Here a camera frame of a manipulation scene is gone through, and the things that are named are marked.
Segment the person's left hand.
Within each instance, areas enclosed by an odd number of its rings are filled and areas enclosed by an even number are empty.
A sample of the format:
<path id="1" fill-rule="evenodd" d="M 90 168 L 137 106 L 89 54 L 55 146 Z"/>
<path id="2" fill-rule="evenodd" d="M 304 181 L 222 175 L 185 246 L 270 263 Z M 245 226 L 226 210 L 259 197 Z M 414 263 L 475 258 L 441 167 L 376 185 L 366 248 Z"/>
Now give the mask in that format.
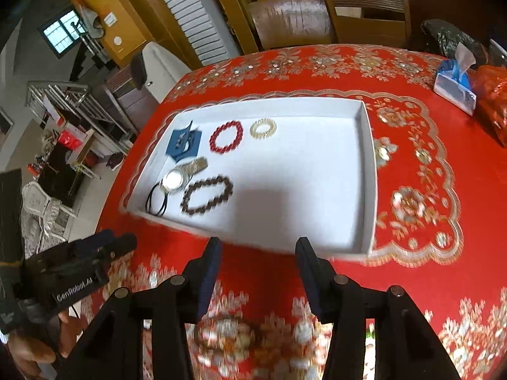
<path id="1" fill-rule="evenodd" d="M 67 358 L 88 322 L 84 318 L 71 316 L 68 311 L 60 312 L 58 318 L 60 320 L 58 352 Z M 22 379 L 43 379 L 39 364 L 52 364 L 56 360 L 56 353 L 49 346 L 24 334 L 11 333 L 7 350 Z"/>

